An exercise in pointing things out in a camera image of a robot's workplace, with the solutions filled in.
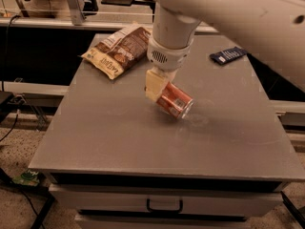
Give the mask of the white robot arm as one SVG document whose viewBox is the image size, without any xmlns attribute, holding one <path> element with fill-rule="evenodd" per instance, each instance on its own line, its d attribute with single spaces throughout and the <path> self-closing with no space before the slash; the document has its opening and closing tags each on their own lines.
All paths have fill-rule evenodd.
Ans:
<svg viewBox="0 0 305 229">
<path fill-rule="evenodd" d="M 305 92 L 304 0 L 154 0 L 146 96 L 156 100 L 172 82 L 202 22 L 266 64 L 282 79 L 271 97 L 303 100 Z"/>
</svg>

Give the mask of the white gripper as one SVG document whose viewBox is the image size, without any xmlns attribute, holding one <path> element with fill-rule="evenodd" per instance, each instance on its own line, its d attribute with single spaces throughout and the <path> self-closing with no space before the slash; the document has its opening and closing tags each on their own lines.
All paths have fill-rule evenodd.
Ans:
<svg viewBox="0 0 305 229">
<path fill-rule="evenodd" d="M 191 45 L 182 49 L 169 49 L 160 45 L 153 37 L 149 39 L 147 57 L 157 68 L 146 72 L 146 97 L 156 102 L 162 91 L 176 77 L 177 69 L 181 68 L 191 50 Z"/>
</svg>

